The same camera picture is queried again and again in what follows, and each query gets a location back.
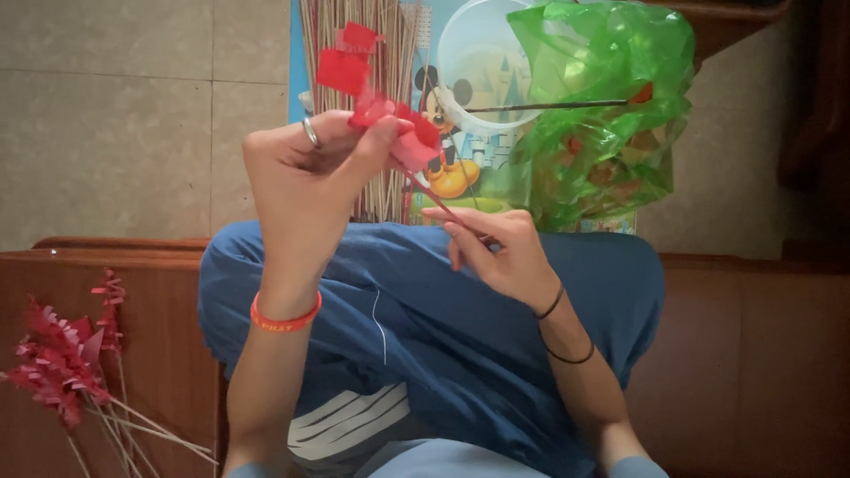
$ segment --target blue pants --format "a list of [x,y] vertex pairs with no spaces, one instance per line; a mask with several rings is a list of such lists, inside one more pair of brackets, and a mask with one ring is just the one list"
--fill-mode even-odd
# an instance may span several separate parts
[[[541,242],[625,388],[658,326],[664,283],[657,254],[637,237],[612,233],[541,235]],[[592,455],[558,395],[532,312],[471,271],[453,272],[447,243],[437,227],[348,226],[321,280],[323,305],[296,417],[340,390],[368,395],[406,383],[410,413],[439,437],[547,475],[589,475]],[[201,262],[201,328],[228,377],[247,337],[263,261],[259,224],[249,221],[221,230]]]

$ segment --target beige floor tile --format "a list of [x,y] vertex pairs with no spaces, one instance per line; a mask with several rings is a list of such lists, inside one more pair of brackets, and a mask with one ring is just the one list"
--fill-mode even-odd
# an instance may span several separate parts
[[214,0],[213,77],[289,83],[289,0]]
[[786,108],[796,73],[791,19],[769,26],[706,60],[688,97],[707,108]]
[[286,86],[212,83],[212,233],[255,219],[242,140],[252,131],[286,124]]
[[210,83],[0,71],[0,250],[206,236]]
[[2,0],[0,68],[210,79],[210,0]]
[[766,111],[694,109],[674,146],[676,190],[638,213],[637,233],[661,252],[778,258],[800,201],[776,181],[782,127]]

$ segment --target right hand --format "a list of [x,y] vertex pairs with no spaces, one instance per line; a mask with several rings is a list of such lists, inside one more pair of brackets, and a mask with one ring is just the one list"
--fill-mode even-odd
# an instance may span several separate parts
[[481,235],[499,242],[498,252],[490,251],[472,230],[451,222],[439,208],[425,208],[430,219],[448,221],[443,229],[451,236],[451,268],[460,270],[463,262],[498,293],[527,304],[535,313],[546,312],[560,290],[561,280],[549,265],[531,215],[524,210],[487,214],[470,208],[450,208],[463,223]]

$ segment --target plastic bag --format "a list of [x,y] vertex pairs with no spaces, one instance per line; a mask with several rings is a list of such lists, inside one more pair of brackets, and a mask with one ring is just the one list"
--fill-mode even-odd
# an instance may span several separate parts
[[673,190],[672,143],[687,125],[694,33],[677,12],[631,2],[538,3],[507,16],[550,109],[511,153],[513,206],[538,230],[627,213]]

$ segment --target white stripe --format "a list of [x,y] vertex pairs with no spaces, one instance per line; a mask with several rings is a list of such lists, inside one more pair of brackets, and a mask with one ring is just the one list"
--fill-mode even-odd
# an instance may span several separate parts
[[[387,393],[390,389],[392,389],[395,385],[387,385],[386,387],[380,389],[374,395],[361,395],[357,400],[352,401],[342,409],[336,411],[332,415],[323,418],[320,422],[315,424],[306,424],[305,426],[296,426],[294,422],[289,425],[289,442],[295,445],[303,446],[303,444],[296,443],[299,440],[305,440],[310,438],[313,435],[317,435],[322,431],[330,429],[332,426],[336,424],[340,424],[349,418],[357,415],[360,412],[366,410],[371,404],[377,401],[391,400],[393,403],[400,400],[402,397],[407,396],[407,386],[405,384],[400,384],[395,386],[395,388]],[[372,417],[376,417],[376,414],[373,413],[373,410],[370,410],[368,415]]]
[[312,424],[314,421],[324,417],[328,413],[332,413],[334,410],[338,409],[339,407],[342,407],[346,403],[354,400],[359,396],[362,395],[355,394],[353,391],[350,390],[345,390],[343,393],[331,398],[325,405],[316,408],[314,411],[307,413],[306,415],[302,415],[298,418],[293,418],[292,422],[289,425],[289,430],[292,430],[293,427],[301,428]]
[[[394,401],[387,401],[387,406],[381,411],[381,413],[385,412],[386,409],[390,408],[394,403]],[[367,440],[379,431],[386,429],[390,425],[404,418],[408,413],[410,413],[410,411],[411,408],[407,403],[407,398],[405,398],[401,403],[396,405],[392,410],[387,412],[382,417],[373,420],[368,425],[352,433],[349,433],[344,438],[322,445],[316,444],[318,446],[314,445],[314,441],[318,441],[318,438],[327,435],[331,432],[333,432],[334,436],[338,438],[339,436],[344,435],[349,430],[356,428],[357,426],[360,426],[363,423],[368,423],[369,419],[360,419],[363,417],[363,415],[371,415],[372,417],[375,417],[376,415],[373,415],[370,410],[369,413],[364,413],[363,415],[360,415],[355,419],[345,422],[345,430],[342,430],[342,433],[336,432],[337,428],[341,428],[338,425],[337,427],[334,427],[334,430],[328,430],[322,435],[317,436],[316,440],[311,440],[308,441],[306,444],[301,444],[301,447],[299,448],[290,447],[289,449],[291,452],[306,460],[320,460],[323,458],[327,458],[339,452],[344,452],[345,450],[348,450],[349,448]],[[349,424],[350,422],[354,422],[355,420],[362,423]]]

